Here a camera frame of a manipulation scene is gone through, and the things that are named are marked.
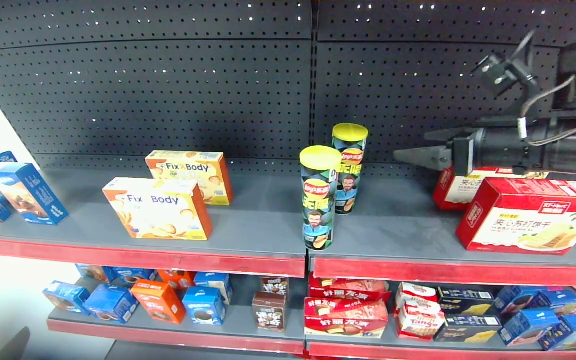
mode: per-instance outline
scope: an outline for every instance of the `yellow box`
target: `yellow box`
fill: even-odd
[[[194,180],[115,177],[103,194],[133,238],[208,240],[213,232]]]
[[[223,152],[154,150],[146,164],[155,179],[195,180],[203,202],[230,205],[233,187]]]

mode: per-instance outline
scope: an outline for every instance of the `potato chip can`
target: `potato chip can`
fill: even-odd
[[[337,214],[350,214],[357,202],[367,138],[368,129],[356,123],[338,123],[332,128],[332,147],[341,153],[334,198]]]
[[[309,146],[299,154],[299,162],[303,241],[310,250],[325,250],[332,244],[341,153],[328,146]]]

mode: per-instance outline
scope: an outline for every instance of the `orange box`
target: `orange box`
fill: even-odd
[[[188,289],[195,285],[195,272],[182,270],[158,269],[157,272],[164,283],[170,284],[173,289]]]
[[[155,320],[181,324],[186,316],[175,290],[166,282],[139,280],[130,292]]]

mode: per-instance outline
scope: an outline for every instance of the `shelf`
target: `shelf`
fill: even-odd
[[[311,253],[318,278],[576,286],[576,246],[563,256],[466,251],[462,212],[438,210],[415,180],[362,178],[352,214],[335,218],[333,244]]]
[[[133,239],[102,188],[117,176],[150,178],[145,169],[46,170],[70,216],[57,226],[0,224],[0,255],[58,262],[304,277],[298,177],[233,175],[231,206],[209,206],[208,241]]]

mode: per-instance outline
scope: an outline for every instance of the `can lid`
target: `can lid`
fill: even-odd
[[[299,162],[312,170],[339,169],[341,153],[328,146],[308,146],[299,153]]]
[[[358,142],[368,137],[368,129],[356,123],[338,123],[332,128],[332,136],[345,142]]]

